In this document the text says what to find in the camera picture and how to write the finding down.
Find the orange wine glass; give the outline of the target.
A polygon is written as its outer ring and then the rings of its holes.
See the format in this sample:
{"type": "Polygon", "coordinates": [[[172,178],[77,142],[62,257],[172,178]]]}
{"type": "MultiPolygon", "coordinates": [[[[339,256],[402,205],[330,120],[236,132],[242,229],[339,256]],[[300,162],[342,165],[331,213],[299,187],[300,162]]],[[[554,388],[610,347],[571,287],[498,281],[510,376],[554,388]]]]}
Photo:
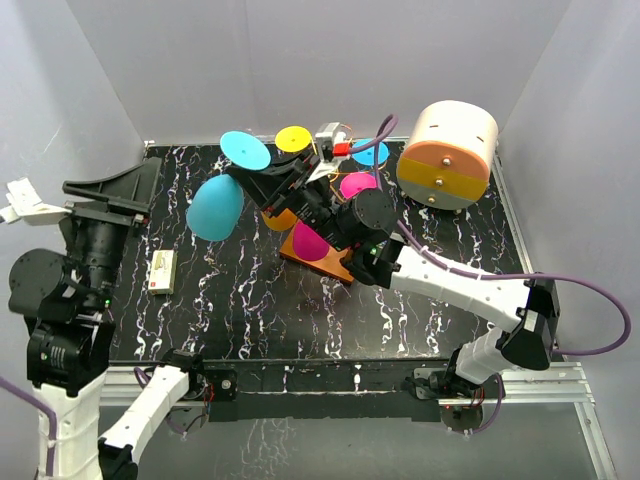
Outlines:
{"type": "Polygon", "coordinates": [[[273,231],[283,232],[290,230],[297,222],[297,217],[289,210],[283,210],[279,215],[269,216],[266,212],[262,213],[265,225],[273,231]]]}
{"type": "Polygon", "coordinates": [[[281,129],[274,139],[276,147],[285,153],[297,153],[312,143],[311,133],[302,126],[292,125],[281,129]]]}

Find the blue wine glass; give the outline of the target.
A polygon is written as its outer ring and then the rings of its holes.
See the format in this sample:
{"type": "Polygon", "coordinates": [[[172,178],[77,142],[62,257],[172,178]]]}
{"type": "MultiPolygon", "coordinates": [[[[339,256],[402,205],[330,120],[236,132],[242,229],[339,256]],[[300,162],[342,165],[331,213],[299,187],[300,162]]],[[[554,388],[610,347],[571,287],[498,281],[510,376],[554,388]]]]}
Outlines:
{"type": "MultiPolygon", "coordinates": [[[[271,163],[271,155],[258,138],[241,131],[229,131],[220,138],[224,156],[235,167],[259,171],[271,163]]],[[[244,193],[229,174],[210,178],[196,192],[186,214],[191,232],[208,242],[226,240],[233,232],[244,208],[244,193]]]]}
{"type": "MultiPolygon", "coordinates": [[[[368,142],[371,141],[371,138],[366,138],[359,140],[353,144],[354,148],[359,148],[368,142]]],[[[352,155],[352,158],[360,165],[364,165],[366,167],[372,167],[374,165],[374,146],[369,147],[366,150],[359,151],[352,155]]],[[[389,148],[384,143],[381,142],[378,145],[378,164],[382,166],[389,157],[389,148]]]]}

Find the magenta wine glass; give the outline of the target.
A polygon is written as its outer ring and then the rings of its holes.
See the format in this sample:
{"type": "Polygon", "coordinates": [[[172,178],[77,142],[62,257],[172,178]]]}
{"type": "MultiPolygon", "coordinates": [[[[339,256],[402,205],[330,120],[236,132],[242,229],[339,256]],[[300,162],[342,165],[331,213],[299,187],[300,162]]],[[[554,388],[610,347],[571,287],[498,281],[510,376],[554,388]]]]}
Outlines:
{"type": "Polygon", "coordinates": [[[350,199],[363,190],[375,189],[376,187],[376,178],[366,172],[353,172],[346,175],[339,186],[345,199],[350,199]]]}
{"type": "Polygon", "coordinates": [[[298,222],[293,231],[292,248],[297,257],[313,262],[323,259],[330,245],[309,226],[298,222]]]}

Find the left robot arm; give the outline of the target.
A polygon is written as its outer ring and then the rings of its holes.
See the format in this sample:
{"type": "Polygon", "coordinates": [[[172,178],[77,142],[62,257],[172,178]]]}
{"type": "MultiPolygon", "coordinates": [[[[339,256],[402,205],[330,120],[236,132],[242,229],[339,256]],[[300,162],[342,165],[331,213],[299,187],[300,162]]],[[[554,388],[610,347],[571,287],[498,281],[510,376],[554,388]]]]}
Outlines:
{"type": "Polygon", "coordinates": [[[134,479],[154,433],[183,398],[206,387],[199,354],[170,350],[121,418],[100,433],[100,399],[115,332],[106,316],[129,235],[148,219],[161,160],[113,176],[67,181],[71,201],[45,203],[27,179],[7,186],[4,223],[57,225],[66,250],[33,249],[13,264],[10,311],[27,326],[31,390],[15,395],[39,412],[41,479],[134,479]]]}

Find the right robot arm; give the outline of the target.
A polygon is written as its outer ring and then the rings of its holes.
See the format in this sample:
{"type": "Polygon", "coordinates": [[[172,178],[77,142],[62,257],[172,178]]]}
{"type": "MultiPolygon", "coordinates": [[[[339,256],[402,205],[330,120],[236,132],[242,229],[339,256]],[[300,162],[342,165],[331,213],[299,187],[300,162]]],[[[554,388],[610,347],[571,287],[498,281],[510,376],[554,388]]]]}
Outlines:
{"type": "Polygon", "coordinates": [[[361,188],[339,201],[312,156],[292,157],[261,170],[235,164],[227,172],[269,217],[291,211],[337,251],[362,284],[419,293],[471,312],[493,328],[458,347],[443,370],[416,379],[435,398],[471,396],[490,377],[513,367],[549,368],[559,319],[552,280],[491,275],[432,254],[410,238],[388,193],[361,188]]]}

